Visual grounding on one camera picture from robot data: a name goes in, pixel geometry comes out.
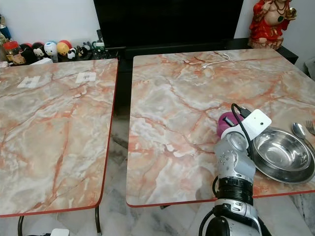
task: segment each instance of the marble floor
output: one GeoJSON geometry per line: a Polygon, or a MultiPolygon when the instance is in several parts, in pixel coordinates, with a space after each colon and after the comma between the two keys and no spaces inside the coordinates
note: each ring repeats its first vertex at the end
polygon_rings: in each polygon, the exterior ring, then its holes
{"type": "MultiPolygon", "coordinates": [[[[130,208],[126,205],[128,115],[114,116],[105,189],[99,206],[104,236],[196,236],[213,203],[130,208]]],[[[258,214],[273,236],[315,235],[315,194],[255,200],[258,214]]],[[[0,236],[17,235],[18,217],[0,218],[0,236]]],[[[71,236],[95,236],[94,210],[27,216],[23,234],[43,235],[67,228],[71,236]]]]}

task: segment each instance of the pink marble pattern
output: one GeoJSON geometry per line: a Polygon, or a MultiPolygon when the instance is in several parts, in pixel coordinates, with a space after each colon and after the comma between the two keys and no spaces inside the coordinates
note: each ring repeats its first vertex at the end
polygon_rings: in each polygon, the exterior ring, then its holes
{"type": "MultiPolygon", "coordinates": [[[[272,125],[315,119],[315,82],[272,49],[138,56],[133,62],[126,200],[130,206],[214,201],[217,120],[235,102],[272,125]]],[[[315,137],[308,135],[315,145],[315,137]]],[[[257,171],[254,196],[315,191],[257,171]]]]}
{"type": "Polygon", "coordinates": [[[0,216],[98,205],[116,59],[0,69],[0,216]],[[78,73],[95,81],[76,83],[78,73]],[[40,76],[35,88],[18,88],[40,76]]]}

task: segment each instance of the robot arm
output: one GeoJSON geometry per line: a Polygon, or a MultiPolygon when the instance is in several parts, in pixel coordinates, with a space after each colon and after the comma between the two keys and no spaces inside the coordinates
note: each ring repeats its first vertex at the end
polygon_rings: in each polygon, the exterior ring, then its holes
{"type": "Polygon", "coordinates": [[[206,236],[263,236],[263,223],[258,220],[252,199],[255,164],[246,148],[248,140],[258,136],[270,123],[262,111],[255,110],[242,121],[243,127],[238,124],[223,132],[214,148],[218,158],[219,190],[215,192],[218,199],[201,223],[199,236],[212,213],[215,217],[207,227],[206,236]]]}

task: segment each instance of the metal spoon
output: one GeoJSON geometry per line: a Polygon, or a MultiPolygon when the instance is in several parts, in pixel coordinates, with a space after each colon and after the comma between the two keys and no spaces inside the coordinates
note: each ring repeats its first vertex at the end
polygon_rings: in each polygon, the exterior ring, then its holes
{"type": "Polygon", "coordinates": [[[303,141],[306,143],[308,148],[311,148],[312,151],[314,152],[314,148],[312,144],[306,139],[306,133],[303,129],[303,126],[299,123],[293,123],[292,124],[292,132],[299,137],[300,139],[303,139],[303,141]]]}

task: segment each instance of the tv screen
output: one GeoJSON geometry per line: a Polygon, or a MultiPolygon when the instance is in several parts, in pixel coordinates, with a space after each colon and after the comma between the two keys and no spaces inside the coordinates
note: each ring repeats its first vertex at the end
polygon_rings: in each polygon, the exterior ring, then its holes
{"type": "Polygon", "coordinates": [[[243,0],[94,0],[105,46],[218,42],[234,37],[243,0]]]}

